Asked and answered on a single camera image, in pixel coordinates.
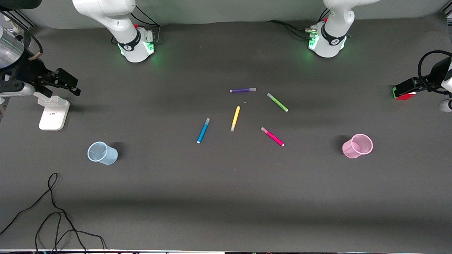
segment pink marker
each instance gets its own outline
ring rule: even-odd
[[[284,143],[279,138],[277,138],[275,135],[273,135],[271,132],[267,131],[267,129],[262,127],[260,130],[263,131],[265,134],[267,134],[267,136],[269,136],[270,138],[275,140],[275,142],[278,143],[280,146],[284,146]]]

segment green marker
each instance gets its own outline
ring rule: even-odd
[[[267,96],[272,99],[272,101],[274,101],[276,104],[278,104],[279,107],[281,107],[284,111],[289,111],[289,109],[286,108],[286,106],[284,106],[281,102],[279,102],[275,97],[273,97],[273,95],[271,95],[270,93],[267,94]]]

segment white wall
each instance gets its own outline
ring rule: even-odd
[[[321,0],[136,0],[161,24],[206,24],[231,21],[316,20],[325,9]],[[438,12],[448,0],[381,0],[356,7],[357,19],[421,17]],[[37,25],[52,28],[95,28],[101,25],[80,15],[72,0],[43,0],[24,13]],[[146,18],[138,10],[138,18]]]

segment red block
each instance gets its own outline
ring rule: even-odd
[[[416,95],[416,92],[404,94],[402,96],[397,97],[396,100],[408,100],[409,98],[413,97],[414,95]]]

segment pink plastic cup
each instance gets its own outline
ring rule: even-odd
[[[342,152],[350,159],[370,153],[373,149],[372,140],[364,134],[356,134],[342,145]]]

